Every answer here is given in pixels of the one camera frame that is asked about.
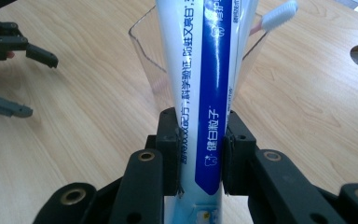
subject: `toothbrush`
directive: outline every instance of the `toothbrush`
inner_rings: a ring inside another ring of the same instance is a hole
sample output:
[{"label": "toothbrush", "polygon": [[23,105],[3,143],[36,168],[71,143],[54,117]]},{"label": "toothbrush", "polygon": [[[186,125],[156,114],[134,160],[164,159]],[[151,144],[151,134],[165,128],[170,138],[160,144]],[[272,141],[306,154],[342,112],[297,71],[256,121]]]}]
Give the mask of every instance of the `toothbrush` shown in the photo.
[{"label": "toothbrush", "polygon": [[251,29],[249,35],[252,35],[260,30],[265,30],[267,32],[272,31],[292,19],[296,15],[297,9],[298,6],[296,0],[287,1],[286,3],[272,9]]}]

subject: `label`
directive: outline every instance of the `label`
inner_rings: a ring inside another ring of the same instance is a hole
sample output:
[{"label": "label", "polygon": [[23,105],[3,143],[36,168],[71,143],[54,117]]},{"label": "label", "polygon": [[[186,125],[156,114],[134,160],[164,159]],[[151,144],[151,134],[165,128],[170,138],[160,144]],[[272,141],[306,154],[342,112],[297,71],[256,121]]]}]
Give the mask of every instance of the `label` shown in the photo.
[{"label": "label", "polygon": [[181,72],[181,118],[180,125],[184,132],[181,163],[187,164],[188,151],[188,129],[190,121],[190,93],[191,93],[191,76],[193,62],[193,20],[194,20],[194,0],[185,0],[185,10],[183,14],[183,51],[182,51],[182,72]]},{"label": "label", "polygon": [[226,132],[231,4],[231,1],[204,1],[195,180],[210,195],[220,186]]}]

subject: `transparent plastic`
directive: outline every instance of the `transparent plastic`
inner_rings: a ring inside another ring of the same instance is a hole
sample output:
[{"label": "transparent plastic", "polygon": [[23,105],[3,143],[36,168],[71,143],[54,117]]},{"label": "transparent plastic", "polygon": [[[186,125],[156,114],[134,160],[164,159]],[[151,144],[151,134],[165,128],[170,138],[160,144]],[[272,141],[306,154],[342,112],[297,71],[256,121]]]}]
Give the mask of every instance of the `transparent plastic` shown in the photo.
[{"label": "transparent plastic", "polygon": [[[255,16],[255,22],[261,16]],[[159,32],[158,13],[153,7],[129,30],[133,46],[145,70],[145,74],[152,88],[158,111],[173,107],[173,98],[167,66],[164,60],[164,49]],[[255,59],[263,47],[268,33],[259,31],[248,38],[248,43],[242,58],[237,90],[244,83],[246,75],[252,69]]]}]

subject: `wood grain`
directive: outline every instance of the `wood grain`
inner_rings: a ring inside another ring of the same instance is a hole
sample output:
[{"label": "wood grain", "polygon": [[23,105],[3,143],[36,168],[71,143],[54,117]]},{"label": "wood grain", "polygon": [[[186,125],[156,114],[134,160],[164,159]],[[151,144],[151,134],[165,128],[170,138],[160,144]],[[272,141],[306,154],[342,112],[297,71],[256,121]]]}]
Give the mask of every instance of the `wood grain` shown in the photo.
[{"label": "wood grain", "polygon": [[[260,0],[258,12],[283,1]],[[286,153],[315,185],[338,193],[358,182],[358,13],[334,1],[298,0],[271,33],[234,102],[262,148]],[[31,223],[58,188],[97,189],[122,176],[156,132],[158,110],[131,26],[153,0],[19,0],[0,9],[57,69],[17,52],[0,62],[0,96],[34,109],[0,116],[0,223]],[[251,222],[246,198],[225,197],[224,223]]]}]

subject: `toothpaste tube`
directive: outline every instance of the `toothpaste tube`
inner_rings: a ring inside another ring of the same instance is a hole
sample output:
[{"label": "toothpaste tube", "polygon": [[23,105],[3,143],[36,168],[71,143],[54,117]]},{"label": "toothpaste tube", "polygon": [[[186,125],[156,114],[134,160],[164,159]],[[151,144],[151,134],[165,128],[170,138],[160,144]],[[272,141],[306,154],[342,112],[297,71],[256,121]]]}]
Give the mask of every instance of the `toothpaste tube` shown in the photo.
[{"label": "toothpaste tube", "polygon": [[257,0],[157,0],[178,123],[181,193],[165,223],[221,222],[221,154]]}]

